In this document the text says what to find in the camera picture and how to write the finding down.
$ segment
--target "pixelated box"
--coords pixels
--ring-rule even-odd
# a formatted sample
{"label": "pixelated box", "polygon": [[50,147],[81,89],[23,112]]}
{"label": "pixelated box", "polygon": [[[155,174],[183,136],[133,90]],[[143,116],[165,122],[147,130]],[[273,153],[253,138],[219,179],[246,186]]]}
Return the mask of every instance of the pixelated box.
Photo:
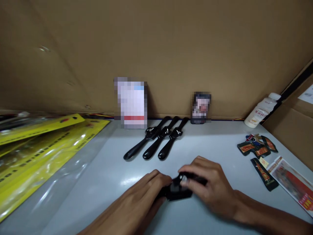
{"label": "pixelated box", "polygon": [[119,112],[114,119],[120,120],[121,128],[147,128],[147,84],[132,77],[114,78]]}

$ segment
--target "bottle cap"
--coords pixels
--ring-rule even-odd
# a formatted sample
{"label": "bottle cap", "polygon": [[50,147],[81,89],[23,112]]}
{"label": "bottle cap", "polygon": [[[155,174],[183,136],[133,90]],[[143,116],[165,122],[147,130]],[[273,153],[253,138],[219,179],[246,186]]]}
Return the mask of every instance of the bottle cap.
{"label": "bottle cap", "polygon": [[273,100],[279,100],[281,96],[272,92],[268,97],[272,98]]}

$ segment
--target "phone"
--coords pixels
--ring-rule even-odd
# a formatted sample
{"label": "phone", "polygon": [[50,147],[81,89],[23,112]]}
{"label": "phone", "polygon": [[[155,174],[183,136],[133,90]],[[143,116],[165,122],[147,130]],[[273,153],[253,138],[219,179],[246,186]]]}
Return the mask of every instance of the phone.
{"label": "phone", "polygon": [[191,109],[191,124],[203,124],[211,119],[208,117],[211,103],[209,92],[195,92]]}

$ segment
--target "red snack wrapper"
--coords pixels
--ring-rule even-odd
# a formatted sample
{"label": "red snack wrapper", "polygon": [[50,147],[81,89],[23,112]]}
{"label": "red snack wrapper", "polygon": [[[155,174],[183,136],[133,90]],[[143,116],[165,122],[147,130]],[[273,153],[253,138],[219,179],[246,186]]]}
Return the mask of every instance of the red snack wrapper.
{"label": "red snack wrapper", "polygon": [[271,151],[268,149],[266,145],[262,145],[258,148],[255,148],[253,152],[258,159],[260,159],[260,157],[264,158],[271,154]]}
{"label": "red snack wrapper", "polygon": [[272,152],[278,153],[278,150],[277,150],[275,144],[273,144],[273,142],[270,141],[269,138],[267,138],[265,136],[261,136],[261,137],[262,137],[264,144],[269,148],[269,150],[271,150]]}
{"label": "red snack wrapper", "polygon": [[240,150],[240,152],[246,156],[248,155],[253,149],[255,149],[255,146],[251,143],[251,141],[246,141],[241,144],[237,144],[237,148]]}
{"label": "red snack wrapper", "polygon": [[268,173],[268,171],[262,166],[257,158],[253,158],[250,160],[261,177],[264,185],[266,186],[268,191],[272,191],[273,189],[278,187],[278,182],[273,178],[273,176]]}

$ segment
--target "white bottle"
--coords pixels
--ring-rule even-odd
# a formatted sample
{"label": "white bottle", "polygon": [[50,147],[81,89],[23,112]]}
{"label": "white bottle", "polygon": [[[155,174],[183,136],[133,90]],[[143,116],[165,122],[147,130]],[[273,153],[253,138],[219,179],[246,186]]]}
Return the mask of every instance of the white bottle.
{"label": "white bottle", "polygon": [[280,99],[280,95],[276,93],[271,93],[267,98],[264,98],[245,119],[245,124],[255,128],[266,115],[273,111],[278,99]]}

